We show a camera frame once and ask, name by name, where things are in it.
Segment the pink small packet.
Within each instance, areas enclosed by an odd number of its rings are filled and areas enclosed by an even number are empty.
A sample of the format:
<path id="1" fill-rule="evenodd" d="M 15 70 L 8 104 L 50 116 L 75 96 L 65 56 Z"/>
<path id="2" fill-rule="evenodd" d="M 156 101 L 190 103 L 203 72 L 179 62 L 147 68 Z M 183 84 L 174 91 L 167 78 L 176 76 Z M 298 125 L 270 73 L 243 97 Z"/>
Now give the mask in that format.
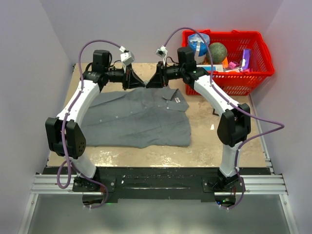
<path id="1" fill-rule="evenodd" d="M 233 62 L 233 61 L 229 62 L 228 69 L 232 70 L 232 69 L 234 69 L 236 67 L 239 67 L 239 63 Z"/>

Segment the green round ball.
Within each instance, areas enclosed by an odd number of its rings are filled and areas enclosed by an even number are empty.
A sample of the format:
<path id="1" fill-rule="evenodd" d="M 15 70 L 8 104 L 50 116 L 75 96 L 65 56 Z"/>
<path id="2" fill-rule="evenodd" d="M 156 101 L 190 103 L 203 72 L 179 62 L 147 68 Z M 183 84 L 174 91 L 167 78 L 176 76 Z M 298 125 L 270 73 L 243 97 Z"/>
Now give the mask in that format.
<path id="1" fill-rule="evenodd" d="M 214 42 L 209 45 L 213 64 L 221 64 L 228 55 L 227 48 L 220 42 Z"/>

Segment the purple snack packet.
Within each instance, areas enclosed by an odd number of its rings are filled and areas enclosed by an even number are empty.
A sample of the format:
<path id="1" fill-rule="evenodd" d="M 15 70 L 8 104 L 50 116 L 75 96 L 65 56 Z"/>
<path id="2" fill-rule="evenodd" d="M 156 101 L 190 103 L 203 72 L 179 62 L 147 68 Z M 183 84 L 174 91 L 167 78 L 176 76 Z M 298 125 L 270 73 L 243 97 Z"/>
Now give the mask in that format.
<path id="1" fill-rule="evenodd" d="M 243 71 L 249 69 L 250 57 L 251 57 L 251 49 L 244 49 L 241 61 L 241 68 Z"/>

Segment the grey button shirt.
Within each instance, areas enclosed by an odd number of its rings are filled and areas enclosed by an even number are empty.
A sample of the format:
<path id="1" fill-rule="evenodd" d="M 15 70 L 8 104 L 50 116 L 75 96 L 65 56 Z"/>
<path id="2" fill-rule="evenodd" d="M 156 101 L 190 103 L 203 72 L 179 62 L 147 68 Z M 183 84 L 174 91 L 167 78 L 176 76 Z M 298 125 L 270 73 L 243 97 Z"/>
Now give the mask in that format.
<path id="1" fill-rule="evenodd" d="M 188 108 L 181 91 L 169 87 L 101 93 L 80 128 L 88 146 L 187 147 L 191 143 Z"/>

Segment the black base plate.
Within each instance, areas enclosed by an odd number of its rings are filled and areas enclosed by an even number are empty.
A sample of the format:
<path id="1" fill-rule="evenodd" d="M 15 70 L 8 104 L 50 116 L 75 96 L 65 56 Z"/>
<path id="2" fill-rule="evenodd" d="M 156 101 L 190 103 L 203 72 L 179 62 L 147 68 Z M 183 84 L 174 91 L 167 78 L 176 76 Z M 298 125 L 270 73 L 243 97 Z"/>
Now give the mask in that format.
<path id="1" fill-rule="evenodd" d="M 226 185 L 217 168 L 100 167 L 96 179 L 106 186 L 108 203 L 120 199 L 200 200 L 224 203 L 217 192 L 243 190 L 238 177 Z"/>

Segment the red plastic basket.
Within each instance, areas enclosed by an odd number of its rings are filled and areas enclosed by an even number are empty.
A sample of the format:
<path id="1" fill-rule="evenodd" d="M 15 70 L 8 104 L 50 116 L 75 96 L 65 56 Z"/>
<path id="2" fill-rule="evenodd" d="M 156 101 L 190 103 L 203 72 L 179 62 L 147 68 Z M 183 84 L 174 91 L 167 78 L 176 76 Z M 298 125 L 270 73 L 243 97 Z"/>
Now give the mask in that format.
<path id="1" fill-rule="evenodd" d="M 271 54 L 262 35 L 257 31 L 217 32 L 209 29 L 200 30 L 207 34 L 211 42 L 220 42 L 227 48 L 228 62 L 240 62 L 243 50 L 250 49 L 249 69 L 242 73 L 217 72 L 213 80 L 230 96 L 247 96 L 267 77 L 274 74 Z"/>

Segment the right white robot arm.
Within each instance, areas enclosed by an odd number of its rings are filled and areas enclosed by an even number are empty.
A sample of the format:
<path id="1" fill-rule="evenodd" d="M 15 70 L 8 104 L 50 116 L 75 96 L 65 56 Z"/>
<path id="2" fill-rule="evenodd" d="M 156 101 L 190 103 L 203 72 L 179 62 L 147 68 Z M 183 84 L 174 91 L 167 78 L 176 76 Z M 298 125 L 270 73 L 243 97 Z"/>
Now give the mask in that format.
<path id="1" fill-rule="evenodd" d="M 145 87 L 163 88 L 170 80 L 181 78 L 212 105 L 220 116 L 217 136 L 223 144 L 223 152 L 217 176 L 207 185 L 215 192 L 227 192 L 237 181 L 241 181 L 238 164 L 241 145 L 251 132 L 250 107 L 246 103 L 239 104 L 222 91 L 212 80 L 212 72 L 197 66 L 190 47 L 178 48 L 176 65 L 167 66 L 167 53 L 165 46 L 156 50 L 162 60 L 157 63 L 156 72 Z"/>

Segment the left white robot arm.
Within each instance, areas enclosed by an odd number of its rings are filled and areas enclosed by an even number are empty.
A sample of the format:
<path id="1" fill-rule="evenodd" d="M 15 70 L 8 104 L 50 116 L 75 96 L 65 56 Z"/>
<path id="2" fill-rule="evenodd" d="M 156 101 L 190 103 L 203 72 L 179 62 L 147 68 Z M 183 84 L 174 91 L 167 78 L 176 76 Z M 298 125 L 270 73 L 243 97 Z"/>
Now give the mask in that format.
<path id="1" fill-rule="evenodd" d="M 89 191 L 103 190 L 96 166 L 85 153 L 86 138 L 80 128 L 86 111 L 108 82 L 122 83 L 122 88 L 144 87 L 144 82 L 134 73 L 134 55 L 121 48 L 122 67 L 112 64 L 112 54 L 95 50 L 93 61 L 82 72 L 78 87 L 64 109 L 55 117 L 47 118 L 45 128 L 48 146 L 52 152 L 65 158 L 68 174 L 75 169 L 78 182 Z"/>

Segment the orange packet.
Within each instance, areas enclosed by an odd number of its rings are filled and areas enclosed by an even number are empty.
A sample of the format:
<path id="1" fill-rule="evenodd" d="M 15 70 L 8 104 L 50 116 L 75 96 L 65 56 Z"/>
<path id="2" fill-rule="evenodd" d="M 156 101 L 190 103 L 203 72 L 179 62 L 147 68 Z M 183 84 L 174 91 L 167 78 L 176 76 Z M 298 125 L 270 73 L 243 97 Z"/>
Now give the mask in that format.
<path id="1" fill-rule="evenodd" d="M 205 58 L 203 64 L 209 64 L 210 65 L 210 63 L 208 62 L 207 58 Z M 225 58 L 220 64 L 223 65 L 223 69 L 225 70 L 228 67 L 228 60 L 227 60 L 227 58 Z"/>

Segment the aluminium rail frame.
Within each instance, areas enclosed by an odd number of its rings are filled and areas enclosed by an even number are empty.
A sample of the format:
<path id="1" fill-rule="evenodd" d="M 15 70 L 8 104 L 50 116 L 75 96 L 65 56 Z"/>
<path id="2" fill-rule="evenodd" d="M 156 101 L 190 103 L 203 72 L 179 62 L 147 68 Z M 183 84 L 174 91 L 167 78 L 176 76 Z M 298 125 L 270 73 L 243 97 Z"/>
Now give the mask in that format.
<path id="1" fill-rule="evenodd" d="M 186 96 L 192 128 L 187 148 L 150 146 L 89 147 L 97 166 L 208 167 L 221 163 L 216 136 L 217 117 L 200 96 Z M 89 210 L 82 196 L 62 190 L 53 175 L 37 175 L 21 234 L 295 234 L 297 227 L 288 202 L 286 184 L 272 166 L 265 140 L 257 138 L 242 149 L 240 165 L 269 169 L 270 174 L 246 177 L 242 202 L 230 211 L 196 200 L 121 200 Z"/>

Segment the blue white wrapped roll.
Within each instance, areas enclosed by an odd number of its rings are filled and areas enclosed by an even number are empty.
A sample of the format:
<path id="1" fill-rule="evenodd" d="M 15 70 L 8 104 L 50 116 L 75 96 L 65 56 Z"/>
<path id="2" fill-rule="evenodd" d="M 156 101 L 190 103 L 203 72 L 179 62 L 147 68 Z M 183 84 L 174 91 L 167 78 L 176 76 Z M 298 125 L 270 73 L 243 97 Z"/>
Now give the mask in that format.
<path id="1" fill-rule="evenodd" d="M 204 40 L 198 34 L 188 36 L 187 44 L 193 50 L 195 61 L 197 64 L 202 64 L 206 58 L 207 46 L 204 41 L 209 45 L 210 37 L 207 34 L 201 33 Z"/>

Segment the white blue box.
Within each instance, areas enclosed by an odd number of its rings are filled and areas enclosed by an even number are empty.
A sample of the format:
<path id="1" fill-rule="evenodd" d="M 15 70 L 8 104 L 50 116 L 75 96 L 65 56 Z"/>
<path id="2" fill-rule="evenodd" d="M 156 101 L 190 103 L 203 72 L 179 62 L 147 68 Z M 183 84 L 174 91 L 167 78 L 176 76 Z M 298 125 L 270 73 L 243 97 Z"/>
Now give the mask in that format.
<path id="1" fill-rule="evenodd" d="M 209 64 L 198 64 L 197 67 L 202 67 L 202 68 L 204 68 L 208 72 L 211 71 L 211 65 L 209 65 Z M 213 65 L 213 70 L 217 71 L 217 72 L 224 72 L 222 64 L 214 64 Z"/>

